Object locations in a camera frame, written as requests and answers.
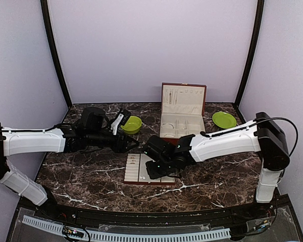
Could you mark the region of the green bowl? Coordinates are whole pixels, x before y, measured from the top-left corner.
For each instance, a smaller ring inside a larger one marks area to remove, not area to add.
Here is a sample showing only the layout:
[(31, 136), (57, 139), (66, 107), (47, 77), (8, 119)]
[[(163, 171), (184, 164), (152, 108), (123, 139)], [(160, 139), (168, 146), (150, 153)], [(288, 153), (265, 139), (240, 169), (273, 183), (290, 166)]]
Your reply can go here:
[(142, 120), (137, 116), (131, 116), (127, 123), (121, 126), (124, 133), (129, 135), (137, 134), (142, 126)]

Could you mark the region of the right black frame post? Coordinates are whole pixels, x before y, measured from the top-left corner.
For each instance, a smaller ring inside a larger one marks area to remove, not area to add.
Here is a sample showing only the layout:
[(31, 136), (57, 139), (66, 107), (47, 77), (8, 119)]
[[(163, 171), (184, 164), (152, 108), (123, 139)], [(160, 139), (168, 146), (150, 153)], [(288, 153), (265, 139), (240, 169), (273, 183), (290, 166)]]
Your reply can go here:
[(248, 82), (248, 78), (250, 75), (250, 71), (253, 65), (254, 57), (255, 57), (255, 52), (257, 48), (257, 43), (259, 39), (259, 34), (260, 34), (260, 29), (261, 29), (261, 24), (262, 24), (262, 18), (263, 18), (263, 13), (264, 13), (264, 6), (265, 6), (265, 1), (264, 0), (257, 0), (257, 7), (256, 7), (256, 14), (255, 14), (255, 19), (254, 19), (254, 26), (252, 30), (252, 35), (251, 35), (251, 40), (249, 44), (249, 49), (248, 49), (248, 54), (244, 66), (244, 70), (242, 73), (240, 85), (237, 91), (237, 95), (234, 101), (234, 106), (236, 108), (240, 107), (246, 85)]

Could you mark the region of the red jewelry tray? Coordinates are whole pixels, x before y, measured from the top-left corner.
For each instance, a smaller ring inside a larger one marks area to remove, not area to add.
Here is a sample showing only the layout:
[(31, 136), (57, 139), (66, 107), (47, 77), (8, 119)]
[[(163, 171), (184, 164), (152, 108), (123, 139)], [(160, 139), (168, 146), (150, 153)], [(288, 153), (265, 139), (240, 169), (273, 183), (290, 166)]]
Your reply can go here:
[(124, 184), (127, 185), (147, 185), (147, 186), (173, 186), (175, 179), (172, 177), (162, 177), (150, 179), (146, 163), (150, 158), (145, 154), (129, 153), (127, 156)]

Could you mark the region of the red jewelry box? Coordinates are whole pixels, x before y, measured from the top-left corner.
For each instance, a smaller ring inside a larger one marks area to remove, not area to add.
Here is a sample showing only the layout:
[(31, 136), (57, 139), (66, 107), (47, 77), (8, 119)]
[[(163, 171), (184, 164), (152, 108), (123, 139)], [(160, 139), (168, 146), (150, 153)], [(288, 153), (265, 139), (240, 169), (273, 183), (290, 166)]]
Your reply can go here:
[[(205, 130), (203, 115), (206, 91), (205, 85), (162, 84), (161, 138), (175, 141), (182, 136), (198, 134)], [(162, 128), (163, 123), (171, 123), (175, 128)]]

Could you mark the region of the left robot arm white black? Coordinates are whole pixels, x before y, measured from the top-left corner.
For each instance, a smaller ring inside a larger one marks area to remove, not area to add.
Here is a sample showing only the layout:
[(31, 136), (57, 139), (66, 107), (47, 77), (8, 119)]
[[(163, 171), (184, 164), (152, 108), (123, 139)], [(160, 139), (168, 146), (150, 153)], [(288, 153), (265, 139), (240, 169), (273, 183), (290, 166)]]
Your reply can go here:
[(89, 107), (74, 123), (60, 123), (48, 129), (12, 129), (0, 123), (0, 184), (41, 207), (50, 220), (58, 219), (61, 208), (51, 191), (20, 172), (7, 157), (38, 152), (73, 153), (88, 147), (107, 147), (115, 153), (126, 153), (139, 145), (137, 140), (119, 131), (130, 116), (124, 109), (109, 120), (104, 110)]

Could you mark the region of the green plate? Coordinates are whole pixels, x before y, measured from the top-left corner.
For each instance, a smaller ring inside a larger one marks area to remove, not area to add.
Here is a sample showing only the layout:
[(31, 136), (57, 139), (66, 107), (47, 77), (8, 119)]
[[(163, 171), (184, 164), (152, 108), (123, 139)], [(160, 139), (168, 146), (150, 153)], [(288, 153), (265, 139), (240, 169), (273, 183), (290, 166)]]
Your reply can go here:
[(222, 129), (230, 129), (237, 126), (236, 118), (223, 111), (214, 113), (212, 115), (212, 121), (216, 126)]

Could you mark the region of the small circuit board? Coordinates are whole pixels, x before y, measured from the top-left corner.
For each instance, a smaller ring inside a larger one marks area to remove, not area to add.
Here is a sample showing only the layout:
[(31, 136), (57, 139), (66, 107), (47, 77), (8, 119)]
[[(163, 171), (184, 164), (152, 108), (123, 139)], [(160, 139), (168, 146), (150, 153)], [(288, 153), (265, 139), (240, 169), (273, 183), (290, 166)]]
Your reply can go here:
[(72, 236), (72, 237), (77, 237), (77, 238), (83, 238), (83, 236), (84, 236), (84, 233), (78, 231), (75, 228), (71, 228), (71, 227), (67, 227), (67, 226), (64, 226), (62, 228), (62, 234), (65, 236), (68, 236), (68, 237)]

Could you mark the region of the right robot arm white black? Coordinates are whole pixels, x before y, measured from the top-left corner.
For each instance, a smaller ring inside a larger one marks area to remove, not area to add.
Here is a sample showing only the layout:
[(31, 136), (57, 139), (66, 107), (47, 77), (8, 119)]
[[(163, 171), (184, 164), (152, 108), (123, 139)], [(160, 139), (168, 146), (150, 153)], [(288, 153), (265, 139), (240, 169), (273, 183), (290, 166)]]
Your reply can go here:
[(162, 178), (187, 166), (208, 159), (242, 152), (259, 152), (262, 159), (260, 178), (256, 188), (256, 201), (248, 206), (248, 215), (258, 219), (267, 211), (284, 170), (290, 164), (292, 150), (288, 149), (286, 135), (276, 120), (258, 112), (255, 119), (224, 131), (191, 134), (181, 137), (174, 145), (161, 137), (151, 136), (142, 152), (150, 158), (146, 163), (151, 179)]

